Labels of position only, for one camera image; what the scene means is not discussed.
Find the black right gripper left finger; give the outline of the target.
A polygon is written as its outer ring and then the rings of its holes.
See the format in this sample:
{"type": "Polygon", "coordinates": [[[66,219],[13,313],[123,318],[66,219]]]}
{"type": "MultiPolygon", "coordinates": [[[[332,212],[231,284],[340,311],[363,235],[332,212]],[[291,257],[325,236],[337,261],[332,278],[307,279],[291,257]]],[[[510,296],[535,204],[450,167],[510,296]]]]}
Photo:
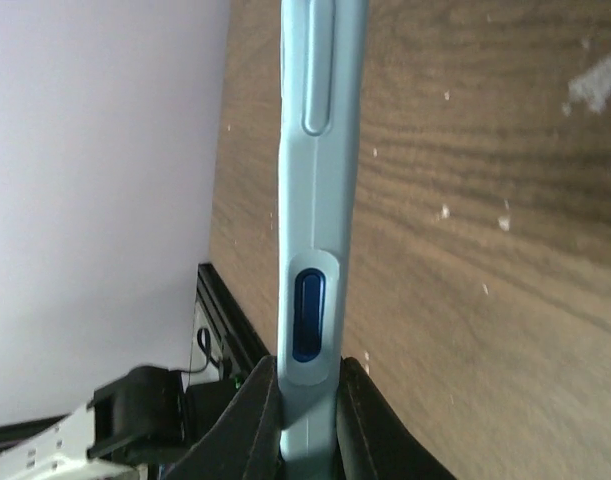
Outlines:
{"type": "Polygon", "coordinates": [[[172,468],[172,477],[274,479],[280,464],[280,436],[276,358],[265,356],[215,425],[172,468]]]}

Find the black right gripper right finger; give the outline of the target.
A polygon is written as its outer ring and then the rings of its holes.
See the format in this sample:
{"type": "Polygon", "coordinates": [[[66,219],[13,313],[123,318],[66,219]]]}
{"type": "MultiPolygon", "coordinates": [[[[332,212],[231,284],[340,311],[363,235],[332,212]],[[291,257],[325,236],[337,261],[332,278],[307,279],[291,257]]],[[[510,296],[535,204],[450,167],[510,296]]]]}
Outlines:
{"type": "Polygon", "coordinates": [[[336,430],[347,479],[455,478],[411,435],[360,362],[352,357],[341,362],[336,430]]]}

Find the light blue phone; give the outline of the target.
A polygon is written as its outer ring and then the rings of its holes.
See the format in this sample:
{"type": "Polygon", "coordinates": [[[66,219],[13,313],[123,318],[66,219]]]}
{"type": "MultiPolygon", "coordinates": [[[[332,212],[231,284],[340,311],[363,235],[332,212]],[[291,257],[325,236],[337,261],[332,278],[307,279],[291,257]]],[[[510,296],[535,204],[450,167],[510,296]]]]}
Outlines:
{"type": "Polygon", "coordinates": [[[336,396],[369,5],[281,5],[277,372],[289,479],[337,474],[336,396]]]}

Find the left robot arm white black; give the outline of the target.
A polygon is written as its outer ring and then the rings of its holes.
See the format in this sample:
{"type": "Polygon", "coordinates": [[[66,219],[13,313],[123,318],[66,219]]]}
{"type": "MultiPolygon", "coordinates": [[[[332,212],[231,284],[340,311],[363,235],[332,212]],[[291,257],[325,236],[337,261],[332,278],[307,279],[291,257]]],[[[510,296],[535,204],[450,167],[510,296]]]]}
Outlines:
{"type": "Polygon", "coordinates": [[[187,385],[143,365],[0,452],[0,479],[162,479],[215,425],[242,381],[187,385]]]}

